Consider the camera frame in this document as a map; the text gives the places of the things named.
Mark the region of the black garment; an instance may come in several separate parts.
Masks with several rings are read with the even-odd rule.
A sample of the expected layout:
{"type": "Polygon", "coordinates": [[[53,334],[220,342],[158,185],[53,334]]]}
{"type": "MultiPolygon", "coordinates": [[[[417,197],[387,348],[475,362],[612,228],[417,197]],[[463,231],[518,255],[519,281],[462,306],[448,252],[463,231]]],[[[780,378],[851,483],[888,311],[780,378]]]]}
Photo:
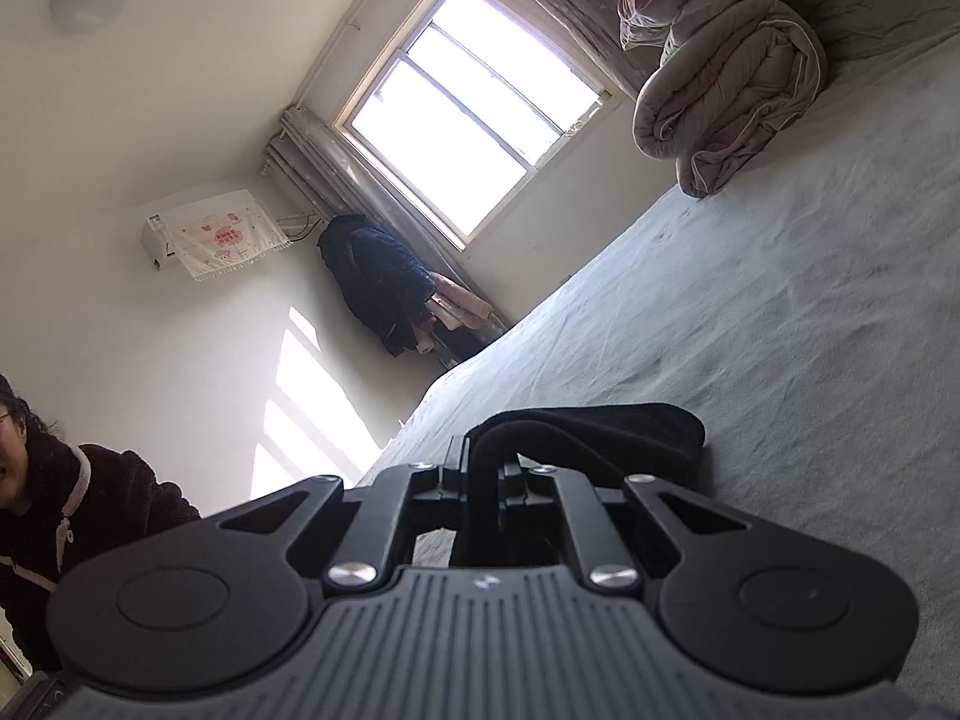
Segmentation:
{"type": "Polygon", "coordinates": [[[697,483],[706,429],[669,403],[527,408],[501,411],[466,434],[466,515],[449,564],[464,569],[548,566],[553,544],[527,527],[500,523],[498,470],[526,457],[583,473],[599,488],[630,475],[652,475],[690,488],[697,483]]]}

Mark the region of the pink hanging clothes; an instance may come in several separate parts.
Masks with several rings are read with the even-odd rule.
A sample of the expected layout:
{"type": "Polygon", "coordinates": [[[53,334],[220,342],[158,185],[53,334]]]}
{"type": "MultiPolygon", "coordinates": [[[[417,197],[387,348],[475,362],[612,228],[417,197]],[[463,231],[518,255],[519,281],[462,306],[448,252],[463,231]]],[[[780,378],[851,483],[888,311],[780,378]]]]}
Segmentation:
{"type": "Polygon", "coordinates": [[[446,275],[430,271],[423,330],[449,364],[477,356],[501,335],[493,305],[446,275]]]}

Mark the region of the dark hanging jacket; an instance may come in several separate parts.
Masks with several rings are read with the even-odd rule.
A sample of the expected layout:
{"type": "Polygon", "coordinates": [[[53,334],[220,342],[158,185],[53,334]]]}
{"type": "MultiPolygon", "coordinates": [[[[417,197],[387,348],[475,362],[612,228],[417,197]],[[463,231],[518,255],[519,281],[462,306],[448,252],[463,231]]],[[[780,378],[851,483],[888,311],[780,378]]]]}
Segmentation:
{"type": "Polygon", "coordinates": [[[407,244],[363,215],[334,218],[317,241],[348,309],[393,356],[415,349],[416,329],[433,320],[436,286],[407,244]]]}

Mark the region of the grey bed sheet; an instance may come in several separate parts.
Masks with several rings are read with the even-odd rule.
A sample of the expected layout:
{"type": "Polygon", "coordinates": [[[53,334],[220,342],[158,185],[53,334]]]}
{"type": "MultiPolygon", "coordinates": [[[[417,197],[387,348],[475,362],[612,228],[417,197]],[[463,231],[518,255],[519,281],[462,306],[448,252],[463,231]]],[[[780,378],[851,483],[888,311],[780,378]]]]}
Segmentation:
{"type": "Polygon", "coordinates": [[[715,495],[900,572],[901,684],[958,700],[958,25],[835,62],[721,192],[669,190],[439,379],[382,466],[501,411],[669,401],[715,495]]]}

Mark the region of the person in dark robe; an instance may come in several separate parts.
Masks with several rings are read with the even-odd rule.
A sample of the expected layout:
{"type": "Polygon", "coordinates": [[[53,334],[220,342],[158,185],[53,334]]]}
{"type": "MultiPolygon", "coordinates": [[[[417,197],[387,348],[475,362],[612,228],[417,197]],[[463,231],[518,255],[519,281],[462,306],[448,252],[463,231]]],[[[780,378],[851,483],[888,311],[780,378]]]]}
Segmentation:
{"type": "Polygon", "coordinates": [[[62,669],[47,606],[71,569],[199,518],[142,457],[67,444],[3,383],[2,611],[34,671],[62,669]]]}

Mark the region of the left grey curtain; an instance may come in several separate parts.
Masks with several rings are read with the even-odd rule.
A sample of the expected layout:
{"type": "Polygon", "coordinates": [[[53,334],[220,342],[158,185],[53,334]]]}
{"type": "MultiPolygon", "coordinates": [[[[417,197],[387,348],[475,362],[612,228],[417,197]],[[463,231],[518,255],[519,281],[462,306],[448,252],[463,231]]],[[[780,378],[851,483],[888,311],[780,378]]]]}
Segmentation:
{"type": "MultiPolygon", "coordinates": [[[[291,106],[283,111],[280,130],[265,147],[265,164],[285,176],[317,211],[322,232],[337,216],[366,216],[382,231],[407,244],[428,271],[446,275],[480,298],[485,297],[460,268],[454,244],[428,226],[405,202],[402,192],[312,110],[291,106]]],[[[508,326],[498,309],[493,309],[502,337],[508,326]]]]}

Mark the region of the window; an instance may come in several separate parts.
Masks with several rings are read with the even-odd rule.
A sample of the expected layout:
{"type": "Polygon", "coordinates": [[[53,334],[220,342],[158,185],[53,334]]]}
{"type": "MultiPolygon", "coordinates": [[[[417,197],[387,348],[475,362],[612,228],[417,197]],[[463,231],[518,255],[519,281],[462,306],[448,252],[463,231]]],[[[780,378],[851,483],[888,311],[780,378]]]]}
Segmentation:
{"type": "Polygon", "coordinates": [[[584,60],[503,0],[420,0],[337,127],[466,249],[610,99],[584,60]]]}

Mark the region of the folded grey pink quilt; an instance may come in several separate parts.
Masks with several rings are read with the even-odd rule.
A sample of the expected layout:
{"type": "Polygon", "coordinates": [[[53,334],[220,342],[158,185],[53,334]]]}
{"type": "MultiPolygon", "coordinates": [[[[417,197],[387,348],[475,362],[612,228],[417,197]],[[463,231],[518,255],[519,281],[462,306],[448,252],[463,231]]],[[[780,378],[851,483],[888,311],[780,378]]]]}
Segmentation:
{"type": "Polygon", "coordinates": [[[679,44],[636,99],[633,140],[675,164],[682,192],[718,193],[827,83],[815,31],[779,0],[740,0],[679,44]]]}

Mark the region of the covered wall air conditioner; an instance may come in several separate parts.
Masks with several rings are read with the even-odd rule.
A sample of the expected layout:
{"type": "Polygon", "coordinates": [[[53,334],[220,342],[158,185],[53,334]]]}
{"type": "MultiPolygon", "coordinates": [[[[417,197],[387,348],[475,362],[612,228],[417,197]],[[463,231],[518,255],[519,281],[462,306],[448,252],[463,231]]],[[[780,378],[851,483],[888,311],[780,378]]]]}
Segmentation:
{"type": "Polygon", "coordinates": [[[156,270],[180,265],[194,281],[241,270],[290,244],[274,216],[249,190],[153,213],[142,229],[151,265],[156,270]]]}

